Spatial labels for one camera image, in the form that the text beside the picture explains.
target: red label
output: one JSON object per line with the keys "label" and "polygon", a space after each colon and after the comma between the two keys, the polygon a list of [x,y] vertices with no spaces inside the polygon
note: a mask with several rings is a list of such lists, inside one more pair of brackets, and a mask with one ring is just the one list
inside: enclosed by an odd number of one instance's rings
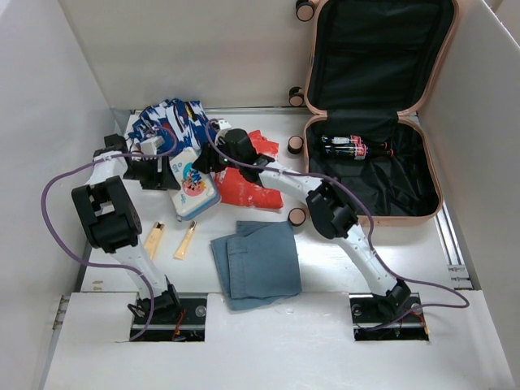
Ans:
{"label": "red label", "polygon": [[354,160],[364,160],[366,157],[366,145],[356,145],[356,157]]}

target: gray folded cloth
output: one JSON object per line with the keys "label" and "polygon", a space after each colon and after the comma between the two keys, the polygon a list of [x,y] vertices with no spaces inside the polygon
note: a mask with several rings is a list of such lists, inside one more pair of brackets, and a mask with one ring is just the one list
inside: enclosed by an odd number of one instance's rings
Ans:
{"label": "gray folded cloth", "polygon": [[289,222],[238,221],[236,234],[212,240],[211,248],[232,310],[254,309],[301,293]]}

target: red cloth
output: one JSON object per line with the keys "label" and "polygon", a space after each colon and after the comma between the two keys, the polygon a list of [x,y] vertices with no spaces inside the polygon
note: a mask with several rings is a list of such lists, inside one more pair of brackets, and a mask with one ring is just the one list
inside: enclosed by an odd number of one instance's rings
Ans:
{"label": "red cloth", "polygon": [[[251,132],[249,139],[259,153],[276,158],[278,143],[267,140],[260,130]],[[228,205],[263,209],[281,209],[284,206],[280,191],[262,188],[246,181],[235,168],[226,168],[217,173],[214,182],[220,191],[222,202]]]}

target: bottle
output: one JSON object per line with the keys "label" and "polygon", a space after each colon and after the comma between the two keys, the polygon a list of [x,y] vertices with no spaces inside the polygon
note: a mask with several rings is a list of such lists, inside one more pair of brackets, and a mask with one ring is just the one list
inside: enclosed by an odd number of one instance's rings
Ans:
{"label": "bottle", "polygon": [[383,150],[369,148],[364,144],[360,145],[325,145],[325,154],[331,158],[342,158],[345,160],[364,160],[366,158],[393,157],[393,149]]}
{"label": "bottle", "polygon": [[387,149],[387,142],[375,142],[360,136],[322,136],[322,143],[326,145],[360,145],[365,144],[372,148]]}

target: suitcase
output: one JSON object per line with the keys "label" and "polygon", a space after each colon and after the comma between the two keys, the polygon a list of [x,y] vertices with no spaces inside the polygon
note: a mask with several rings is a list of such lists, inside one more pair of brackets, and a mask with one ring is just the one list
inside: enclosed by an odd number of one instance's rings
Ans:
{"label": "suitcase", "polygon": [[[304,130],[305,168],[340,179],[379,225],[424,223],[443,195],[415,113],[449,47],[457,0],[317,2],[297,2],[298,19],[314,20],[314,37],[305,92],[289,92],[293,106],[305,102],[314,114]],[[386,141],[395,156],[330,158],[322,135]]]}

